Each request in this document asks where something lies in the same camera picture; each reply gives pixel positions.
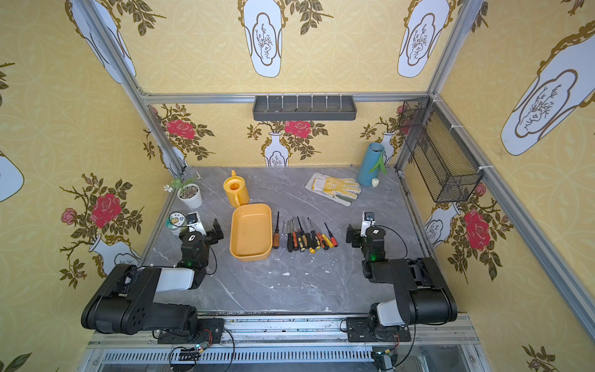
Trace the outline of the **yellow storage box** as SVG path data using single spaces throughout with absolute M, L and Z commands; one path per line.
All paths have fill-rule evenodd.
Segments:
M 230 253 L 241 262 L 266 260 L 273 246 L 272 212 L 266 204 L 238 207 L 232 215 Z

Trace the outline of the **red handled screwdriver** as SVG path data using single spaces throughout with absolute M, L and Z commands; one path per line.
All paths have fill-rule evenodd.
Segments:
M 333 236 L 333 234 L 332 234 L 332 232 L 330 231 L 330 228 L 328 227 L 327 223 L 324 223 L 324 224 L 325 224 L 325 228 L 327 229 L 327 232 L 328 232 L 328 237 L 330 238 L 330 241 L 331 241 L 331 242 L 332 242 L 332 244 L 333 244 L 333 247 L 337 247 L 337 246 L 339 246 L 339 244 L 338 244 L 338 242 L 337 242 L 336 238 Z

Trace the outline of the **yellow handled screwdriver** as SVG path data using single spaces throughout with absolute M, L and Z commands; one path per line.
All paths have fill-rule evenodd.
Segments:
M 335 246 L 330 238 L 328 238 L 327 235 L 325 235 L 324 232 L 322 232 L 319 227 L 316 226 L 316 224 L 314 224 L 314 229 L 324 250 L 329 250 Z

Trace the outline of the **black yellow cap screwdriver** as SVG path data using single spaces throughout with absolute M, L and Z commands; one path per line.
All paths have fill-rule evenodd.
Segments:
M 307 238 L 308 249 L 309 249 L 310 254 L 315 254 L 316 248 L 315 248 L 315 240 L 314 240 L 314 238 L 312 237 L 312 235 L 310 234 L 310 232 L 308 232 L 307 229 L 305 230 L 305 235 L 306 235 L 306 238 Z

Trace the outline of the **tan grip black screwdriver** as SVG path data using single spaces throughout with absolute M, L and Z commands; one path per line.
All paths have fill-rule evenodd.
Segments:
M 299 242 L 300 242 L 300 251 L 301 252 L 305 252 L 306 249 L 308 248 L 308 241 L 307 241 L 307 237 L 305 235 L 305 231 L 302 228 L 302 224 L 300 222 L 300 219 L 297 218 L 297 222 L 298 222 L 298 226 L 299 226 Z

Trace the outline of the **clear handle screwdriver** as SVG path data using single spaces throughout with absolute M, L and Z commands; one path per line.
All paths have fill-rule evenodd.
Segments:
M 286 237 L 286 221 L 283 221 L 281 233 L 280 233 L 280 248 L 285 248 L 287 244 Z

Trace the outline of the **orange handled screwdriver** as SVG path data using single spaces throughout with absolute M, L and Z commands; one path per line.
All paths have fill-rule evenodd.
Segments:
M 298 234 L 296 233 L 294 218 L 291 219 L 291 232 L 292 232 L 292 239 L 294 242 L 294 251 L 299 251 L 299 242 L 298 242 Z

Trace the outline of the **black ribbed handle screwdriver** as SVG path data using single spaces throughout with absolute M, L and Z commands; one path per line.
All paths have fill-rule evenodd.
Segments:
M 293 232 L 291 230 L 291 220 L 289 220 L 287 224 L 287 249 L 289 253 L 292 253 L 294 250 L 294 238 Z

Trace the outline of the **orange grip black shaft screwdriver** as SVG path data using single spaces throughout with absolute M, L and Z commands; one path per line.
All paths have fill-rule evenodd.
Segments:
M 274 249 L 278 249 L 280 246 L 279 217 L 280 217 L 280 212 L 277 213 L 276 224 L 275 224 L 275 229 L 274 229 L 274 233 L 273 233 L 272 248 L 274 248 Z

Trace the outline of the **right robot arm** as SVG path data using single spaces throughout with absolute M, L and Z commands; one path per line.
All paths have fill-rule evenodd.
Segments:
M 384 249 L 387 230 L 376 223 L 373 212 L 364 212 L 361 228 L 348 226 L 346 231 L 346 242 L 363 254 L 364 277 L 394 289 L 392 300 L 371 305 L 369 327 L 377 330 L 418 324 L 440 326 L 455 321 L 456 301 L 435 260 L 388 259 Z

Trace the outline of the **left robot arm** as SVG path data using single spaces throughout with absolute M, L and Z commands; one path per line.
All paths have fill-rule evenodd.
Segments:
M 207 276 L 211 246 L 223 239 L 223 230 L 214 220 L 206 233 L 182 235 L 182 259 L 174 267 L 119 263 L 85 306 L 82 326 L 104 334 L 160 330 L 168 334 L 168 343 L 195 340 L 202 331 L 197 309 L 157 303 L 155 294 L 199 288 Z

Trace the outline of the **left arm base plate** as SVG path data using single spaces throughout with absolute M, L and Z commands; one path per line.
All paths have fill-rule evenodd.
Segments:
M 219 344 L 224 333 L 223 318 L 192 319 L 188 330 L 161 330 L 159 344 Z

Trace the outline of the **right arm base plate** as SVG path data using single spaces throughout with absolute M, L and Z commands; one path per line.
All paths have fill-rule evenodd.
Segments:
M 350 343 L 396 343 L 412 340 L 407 326 L 383 326 L 367 317 L 347 318 L 343 330 L 346 331 Z

